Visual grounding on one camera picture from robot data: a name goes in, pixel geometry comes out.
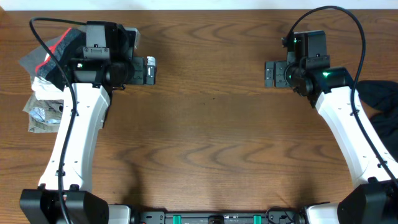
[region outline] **red stripe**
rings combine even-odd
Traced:
[[[65,33],[62,34],[61,38],[57,41],[57,43],[55,43],[53,46],[49,47],[51,53],[54,54],[55,49],[57,48],[58,44],[60,44],[60,42],[65,38],[65,36],[69,33],[69,31],[70,31],[71,29],[72,29],[72,28],[68,28],[68,30],[67,30]],[[36,66],[35,73],[37,74],[37,71],[39,70],[39,68],[41,68],[41,67],[42,67],[43,65],[45,65],[47,62],[49,62],[50,59],[51,59],[51,57],[49,56],[44,62],[38,64],[38,66]]]

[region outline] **white wall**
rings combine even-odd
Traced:
[[[0,0],[4,10],[398,9],[398,0]]]

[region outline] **green tape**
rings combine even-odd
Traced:
[[[173,224],[181,224],[181,216],[180,215],[173,215]]]
[[[253,216],[254,224],[261,224],[261,219],[260,215]]]

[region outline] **wood grain surface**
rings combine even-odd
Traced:
[[[138,55],[158,61],[154,86],[114,94],[93,163],[93,193],[108,203],[170,211],[266,210],[339,202],[353,189],[326,122],[291,90],[264,88],[264,62],[305,11],[5,12],[0,26],[0,223],[27,223],[56,134],[27,132],[32,94],[18,60],[38,46],[31,17],[104,20],[137,27]],[[362,80],[398,81],[397,11],[354,11],[367,40]],[[37,23],[54,38],[66,25]],[[349,17],[323,11],[297,30],[323,29],[332,66],[355,74],[361,53]]]

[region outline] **wooden table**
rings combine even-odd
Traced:
[[[137,27],[138,54],[155,56],[154,86],[116,92],[93,163],[93,193],[108,203],[181,210],[266,210],[339,202],[353,189],[326,122],[306,98],[264,88],[264,62],[305,11],[4,12],[0,26],[0,222],[27,223],[22,189],[34,189],[56,134],[27,132],[32,94],[18,60],[38,46],[31,17],[104,20]],[[354,11],[367,38],[362,80],[398,81],[397,11]],[[46,40],[66,26],[37,23]],[[323,29],[332,66],[355,74],[358,30],[323,11],[297,30]]]

